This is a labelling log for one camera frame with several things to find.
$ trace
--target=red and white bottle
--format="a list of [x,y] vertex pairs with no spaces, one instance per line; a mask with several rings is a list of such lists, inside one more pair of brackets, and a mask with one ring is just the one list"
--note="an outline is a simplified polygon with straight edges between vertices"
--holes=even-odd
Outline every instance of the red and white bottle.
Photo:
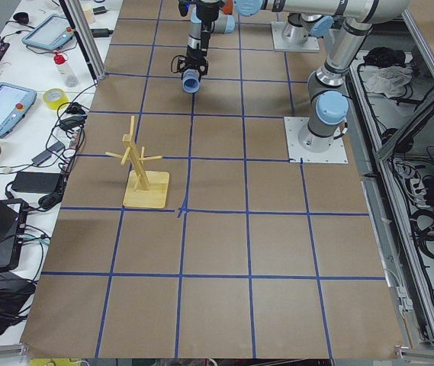
[[69,66],[67,63],[67,59],[65,59],[64,56],[59,53],[59,51],[54,51],[54,63],[56,64],[59,73],[63,77],[64,84],[66,84],[66,86],[72,88],[73,86],[78,85],[78,78],[76,78],[71,66]]

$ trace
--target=white mounting plate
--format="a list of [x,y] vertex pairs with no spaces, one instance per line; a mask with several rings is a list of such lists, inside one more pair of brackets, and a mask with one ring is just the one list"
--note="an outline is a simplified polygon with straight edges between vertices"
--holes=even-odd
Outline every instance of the white mounting plate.
[[323,164],[347,164],[347,154],[342,139],[334,140],[326,152],[311,152],[298,142],[298,132],[308,123],[308,117],[285,117],[286,140],[288,142],[288,156],[291,162],[318,162]]
[[287,52],[307,52],[318,53],[320,51],[320,45],[315,37],[308,37],[304,43],[289,43],[283,40],[282,32],[286,27],[285,21],[273,21],[271,22],[272,29],[272,41],[275,45],[275,51],[287,51]]

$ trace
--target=blue joint cap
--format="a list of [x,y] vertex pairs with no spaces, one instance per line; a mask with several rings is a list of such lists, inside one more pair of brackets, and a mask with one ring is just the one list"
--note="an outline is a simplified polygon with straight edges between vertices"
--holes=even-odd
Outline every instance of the blue joint cap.
[[316,106],[317,116],[329,126],[336,126],[346,118],[349,110],[347,98],[338,91],[326,91],[319,98]]
[[243,17],[250,17],[257,14],[262,8],[264,0],[233,0],[233,6],[237,13]]
[[315,25],[311,28],[310,36],[312,37],[323,37],[326,32],[333,25],[333,18],[330,15],[326,15],[322,17],[319,21],[315,23]]
[[195,24],[200,24],[201,23],[200,18],[196,15],[196,7],[193,8],[193,11],[191,12],[190,21],[192,23],[195,23]]
[[183,90],[189,94],[194,94],[200,89],[198,71],[188,69],[183,73]]
[[227,26],[224,34],[230,34],[235,30],[235,18],[232,15],[227,15]]

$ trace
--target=yellow tape roll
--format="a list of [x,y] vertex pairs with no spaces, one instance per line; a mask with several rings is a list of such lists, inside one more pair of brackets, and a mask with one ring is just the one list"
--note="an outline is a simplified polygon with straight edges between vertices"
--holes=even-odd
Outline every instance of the yellow tape roll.
[[67,107],[67,103],[69,103],[69,99],[66,96],[66,93],[62,89],[49,89],[45,93],[43,93],[42,97],[47,107],[57,111],[57,109],[62,105],[63,108]]

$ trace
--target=wooden base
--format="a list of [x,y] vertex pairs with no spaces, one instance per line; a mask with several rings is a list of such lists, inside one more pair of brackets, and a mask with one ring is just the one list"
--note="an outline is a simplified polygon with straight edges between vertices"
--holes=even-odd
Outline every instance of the wooden base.
[[150,182],[150,189],[133,189],[138,180],[136,172],[130,172],[125,190],[125,207],[164,208],[168,195],[169,173],[146,171]]

